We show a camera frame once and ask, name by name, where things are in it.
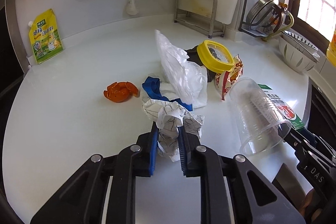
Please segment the red green carton box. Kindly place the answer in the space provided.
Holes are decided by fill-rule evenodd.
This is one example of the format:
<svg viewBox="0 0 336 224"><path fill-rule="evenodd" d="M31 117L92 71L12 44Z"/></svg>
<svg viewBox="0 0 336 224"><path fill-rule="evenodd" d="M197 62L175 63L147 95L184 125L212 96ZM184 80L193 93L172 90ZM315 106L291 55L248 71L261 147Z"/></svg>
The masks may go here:
<svg viewBox="0 0 336 224"><path fill-rule="evenodd" d="M295 130L299 130L305 127L305 124L301 118L294 112L294 110L278 96L273 89L264 84L259 84L259 87L264 91L264 93L269 97L269 99L275 104L278 110L283 114L283 116L289 120L292 127Z"/></svg>

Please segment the patterned white paper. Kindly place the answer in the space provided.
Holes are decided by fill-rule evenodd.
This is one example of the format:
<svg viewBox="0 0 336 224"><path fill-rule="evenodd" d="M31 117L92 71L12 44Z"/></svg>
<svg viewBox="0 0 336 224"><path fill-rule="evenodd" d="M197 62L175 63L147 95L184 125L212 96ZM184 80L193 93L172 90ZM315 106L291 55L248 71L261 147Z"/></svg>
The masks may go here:
<svg viewBox="0 0 336 224"><path fill-rule="evenodd" d="M158 149L161 156L176 162L180 160L178 128L184 127L187 133L202 137L204 116L194 115L178 102L149 99L142 105L146 116L158 130Z"/></svg>

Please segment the clear plastic cup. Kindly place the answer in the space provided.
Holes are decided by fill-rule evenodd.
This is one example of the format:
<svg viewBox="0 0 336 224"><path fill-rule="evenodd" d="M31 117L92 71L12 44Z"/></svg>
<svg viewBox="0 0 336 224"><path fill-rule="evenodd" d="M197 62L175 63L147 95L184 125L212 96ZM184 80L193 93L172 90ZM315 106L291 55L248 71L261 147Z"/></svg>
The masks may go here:
<svg viewBox="0 0 336 224"><path fill-rule="evenodd" d="M278 145L291 122L250 78L239 79L228 93L240 138L240 152L256 155Z"/></svg>

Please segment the white plastic bag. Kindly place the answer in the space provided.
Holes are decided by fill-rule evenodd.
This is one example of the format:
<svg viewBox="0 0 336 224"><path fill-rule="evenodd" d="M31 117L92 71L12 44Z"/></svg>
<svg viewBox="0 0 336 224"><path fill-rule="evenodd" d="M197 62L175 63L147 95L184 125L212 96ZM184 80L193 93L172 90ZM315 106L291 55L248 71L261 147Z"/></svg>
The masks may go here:
<svg viewBox="0 0 336 224"><path fill-rule="evenodd" d="M171 44L159 30L155 30L163 74L173 86L178 98L193 109L207 105L207 69L189 61L187 52Z"/></svg>

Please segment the yellow rimmed clear lid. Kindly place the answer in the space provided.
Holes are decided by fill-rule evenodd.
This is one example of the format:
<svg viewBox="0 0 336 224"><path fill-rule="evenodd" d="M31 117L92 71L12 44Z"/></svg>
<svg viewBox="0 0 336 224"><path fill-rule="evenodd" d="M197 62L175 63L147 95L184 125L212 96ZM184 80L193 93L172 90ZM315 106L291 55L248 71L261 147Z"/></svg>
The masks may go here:
<svg viewBox="0 0 336 224"><path fill-rule="evenodd" d="M234 66L230 51L221 43L204 40L197 46L197 53L202 64L212 72L222 74Z"/></svg>

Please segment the black kitchen sink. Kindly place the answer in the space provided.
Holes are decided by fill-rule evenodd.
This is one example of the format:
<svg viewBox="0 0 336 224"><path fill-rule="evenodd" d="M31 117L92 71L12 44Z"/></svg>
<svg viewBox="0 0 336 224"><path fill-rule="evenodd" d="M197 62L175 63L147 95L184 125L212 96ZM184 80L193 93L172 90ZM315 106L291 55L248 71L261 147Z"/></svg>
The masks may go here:
<svg viewBox="0 0 336 224"><path fill-rule="evenodd" d="M309 79L309 118L307 129L335 148L335 107L319 86Z"/></svg>

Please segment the orange peel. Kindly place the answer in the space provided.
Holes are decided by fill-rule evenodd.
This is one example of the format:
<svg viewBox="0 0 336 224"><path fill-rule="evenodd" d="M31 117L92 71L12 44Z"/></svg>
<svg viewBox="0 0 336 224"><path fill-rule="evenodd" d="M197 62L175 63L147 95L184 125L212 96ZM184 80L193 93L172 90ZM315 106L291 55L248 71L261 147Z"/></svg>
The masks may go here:
<svg viewBox="0 0 336 224"><path fill-rule="evenodd" d="M127 101L131 96L138 97L138 88L130 82L114 82L103 91L104 97L108 100L121 103Z"/></svg>

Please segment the red white snack wrapper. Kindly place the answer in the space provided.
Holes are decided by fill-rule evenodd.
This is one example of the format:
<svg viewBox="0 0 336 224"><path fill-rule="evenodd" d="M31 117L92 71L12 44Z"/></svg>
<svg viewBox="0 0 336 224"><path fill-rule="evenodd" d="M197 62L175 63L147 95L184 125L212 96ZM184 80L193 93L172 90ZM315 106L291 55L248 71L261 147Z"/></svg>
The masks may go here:
<svg viewBox="0 0 336 224"><path fill-rule="evenodd" d="M239 55L236 55L233 60L234 66L229 71L215 76L215 88L223 101L232 86L243 75L243 62Z"/></svg>

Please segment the dark grey cloth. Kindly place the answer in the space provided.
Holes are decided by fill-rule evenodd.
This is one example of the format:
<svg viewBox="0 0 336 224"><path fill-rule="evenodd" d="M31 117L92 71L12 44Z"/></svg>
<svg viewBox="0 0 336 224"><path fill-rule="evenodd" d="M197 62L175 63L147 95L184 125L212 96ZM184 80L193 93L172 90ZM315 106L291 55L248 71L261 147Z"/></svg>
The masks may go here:
<svg viewBox="0 0 336 224"><path fill-rule="evenodd" d="M205 65L202 63L202 61L201 61L201 59L198 55L197 47L198 46L195 46L192 49L186 50L187 55L189 56L189 58L187 60L190 61L190 62L194 62L201 67L202 66L205 67ZM210 83L215 78L216 73L209 70L208 68L206 68L206 69L207 69L207 82Z"/></svg>

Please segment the white colander bowl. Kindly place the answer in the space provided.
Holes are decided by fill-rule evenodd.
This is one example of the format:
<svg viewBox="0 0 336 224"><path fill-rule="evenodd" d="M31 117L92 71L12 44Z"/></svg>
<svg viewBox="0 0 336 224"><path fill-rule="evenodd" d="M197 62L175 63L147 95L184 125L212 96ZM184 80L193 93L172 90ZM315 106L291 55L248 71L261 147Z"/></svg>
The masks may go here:
<svg viewBox="0 0 336 224"><path fill-rule="evenodd" d="M283 31L278 42L284 62L294 71L305 73L319 63L319 49L302 36Z"/></svg>

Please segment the yellow oil bottle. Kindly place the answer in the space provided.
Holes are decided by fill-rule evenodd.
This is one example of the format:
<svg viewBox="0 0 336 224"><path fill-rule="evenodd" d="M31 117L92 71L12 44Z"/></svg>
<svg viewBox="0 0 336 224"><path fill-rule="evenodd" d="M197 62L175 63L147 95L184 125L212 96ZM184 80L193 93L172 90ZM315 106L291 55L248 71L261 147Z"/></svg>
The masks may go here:
<svg viewBox="0 0 336 224"><path fill-rule="evenodd" d="M327 48L326 57L336 67L336 28Z"/></svg>

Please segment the metal cutting board rack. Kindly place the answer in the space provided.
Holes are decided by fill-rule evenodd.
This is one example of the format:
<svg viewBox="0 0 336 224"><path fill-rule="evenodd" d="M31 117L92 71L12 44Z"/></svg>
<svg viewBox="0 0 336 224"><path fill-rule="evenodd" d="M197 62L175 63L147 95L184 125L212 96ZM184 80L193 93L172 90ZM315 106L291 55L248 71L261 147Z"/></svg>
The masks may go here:
<svg viewBox="0 0 336 224"><path fill-rule="evenodd" d="M209 39L224 37L226 25L216 20L218 0L212 0L211 11L207 15L201 11L189 11L179 8L179 0L175 0L174 23L195 30Z"/></svg>

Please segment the steel pot lid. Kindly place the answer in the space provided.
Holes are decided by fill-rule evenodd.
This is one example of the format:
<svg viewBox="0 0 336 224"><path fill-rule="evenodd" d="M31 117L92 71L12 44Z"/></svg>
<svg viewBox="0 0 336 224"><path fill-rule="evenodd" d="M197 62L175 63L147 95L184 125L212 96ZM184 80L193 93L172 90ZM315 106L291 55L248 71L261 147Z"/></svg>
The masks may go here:
<svg viewBox="0 0 336 224"><path fill-rule="evenodd" d="M249 30L270 28L275 32L282 25L284 13L280 0L258 0L248 12L245 24Z"/></svg>

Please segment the yellow green seasoning pouch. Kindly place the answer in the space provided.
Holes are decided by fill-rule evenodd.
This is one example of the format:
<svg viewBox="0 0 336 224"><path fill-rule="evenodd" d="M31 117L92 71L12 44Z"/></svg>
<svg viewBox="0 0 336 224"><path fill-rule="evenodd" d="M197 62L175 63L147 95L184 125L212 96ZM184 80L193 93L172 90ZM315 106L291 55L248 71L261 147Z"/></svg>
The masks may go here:
<svg viewBox="0 0 336 224"><path fill-rule="evenodd" d="M56 16L52 9L29 22L29 40L37 64L54 57L64 50L60 39Z"/></svg>

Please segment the window frame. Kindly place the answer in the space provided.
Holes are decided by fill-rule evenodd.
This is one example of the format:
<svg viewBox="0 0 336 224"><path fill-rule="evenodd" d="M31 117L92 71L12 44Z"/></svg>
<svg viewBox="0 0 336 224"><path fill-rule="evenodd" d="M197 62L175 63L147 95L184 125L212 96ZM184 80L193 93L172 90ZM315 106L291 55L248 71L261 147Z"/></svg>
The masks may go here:
<svg viewBox="0 0 336 224"><path fill-rule="evenodd" d="M290 0L293 29L326 48L335 29L335 0Z"/></svg>

